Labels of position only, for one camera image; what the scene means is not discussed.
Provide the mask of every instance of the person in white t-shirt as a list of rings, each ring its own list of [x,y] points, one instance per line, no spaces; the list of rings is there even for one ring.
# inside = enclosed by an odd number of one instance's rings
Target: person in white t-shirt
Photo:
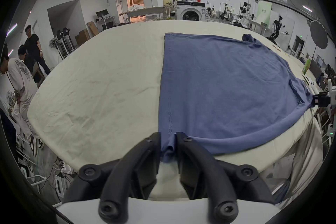
[[[7,72],[8,79],[14,88],[20,115],[32,132],[29,136],[29,142],[33,155],[36,156],[37,149],[42,148],[43,143],[40,138],[36,136],[35,130],[31,126],[27,117],[30,102],[37,92],[36,83],[34,82],[27,66],[19,59],[10,59],[7,55],[2,55],[0,70],[2,74]]]

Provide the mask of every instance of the man in black shirt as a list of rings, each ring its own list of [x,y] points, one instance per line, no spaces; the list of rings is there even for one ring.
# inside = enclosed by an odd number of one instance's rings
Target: man in black shirt
[[[24,43],[25,49],[44,69],[47,75],[50,74],[50,69],[43,59],[43,52],[41,49],[41,44],[39,37],[36,34],[32,34],[31,26],[28,25],[25,29],[27,40]]]
[[[31,73],[33,73],[33,67],[34,67],[34,64],[36,63],[36,61],[35,61],[34,58],[32,58],[32,57],[27,53],[27,51],[26,51],[24,45],[21,45],[21,46],[19,47],[19,50],[17,51],[17,54],[19,55],[19,59],[20,59],[21,61],[23,61],[24,64],[28,67],[29,71],[30,71]],[[34,76],[34,81],[35,81],[36,83],[38,83],[40,80],[41,80],[41,78],[39,77],[39,75],[38,75],[38,74],[35,74],[35,76]]]

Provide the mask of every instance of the table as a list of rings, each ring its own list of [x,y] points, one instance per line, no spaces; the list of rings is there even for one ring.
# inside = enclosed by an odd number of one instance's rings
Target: table
[[[167,9],[170,9],[170,7],[154,7],[154,8],[143,8],[143,9],[138,9],[134,11],[128,11],[124,13],[120,13],[119,16],[126,14],[128,17],[128,21],[131,22],[131,17],[137,17],[137,16],[142,16],[142,15],[149,15],[149,14],[156,14],[156,13],[165,13],[166,16],[168,17],[168,11]]]
[[[102,24],[104,23],[105,24],[105,27],[107,29],[107,26],[106,26],[106,21],[109,22],[109,21],[112,21],[114,25],[116,25],[116,21],[114,20],[114,16],[109,16],[109,17],[106,17],[106,18],[103,18],[103,19],[99,19],[98,22],[99,24]]]
[[[258,22],[256,22],[256,21],[254,21],[254,20],[248,20],[248,21],[249,21],[249,24],[251,24],[251,27],[252,27],[252,24],[254,24],[254,29],[253,29],[253,31],[255,31],[255,26],[259,26],[259,27],[261,28],[260,34],[261,34],[262,36],[265,35],[265,32],[266,32],[266,30],[268,29],[267,26],[264,26],[264,25],[262,25],[262,24],[260,24],[260,23],[258,23]]]
[[[165,20],[114,27],[86,41],[48,75],[28,110],[43,142],[78,170],[124,156],[158,130],[164,34],[213,34],[241,40],[250,33],[286,61],[300,79],[302,66],[265,37],[215,22]],[[308,71],[307,76],[314,79]],[[243,152],[216,156],[259,171],[281,158],[301,137],[317,107],[272,141]]]

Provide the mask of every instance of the washing machine door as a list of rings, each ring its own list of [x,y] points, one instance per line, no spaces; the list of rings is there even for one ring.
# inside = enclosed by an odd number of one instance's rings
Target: washing machine door
[[[201,13],[195,8],[187,8],[181,13],[181,20],[202,20]]]

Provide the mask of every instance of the computer monitor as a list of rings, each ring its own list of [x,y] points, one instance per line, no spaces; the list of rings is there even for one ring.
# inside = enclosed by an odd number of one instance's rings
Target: computer monitor
[[[97,17],[103,18],[103,16],[108,15],[109,13],[107,12],[107,9],[105,9],[105,10],[96,12],[96,14],[97,14]]]

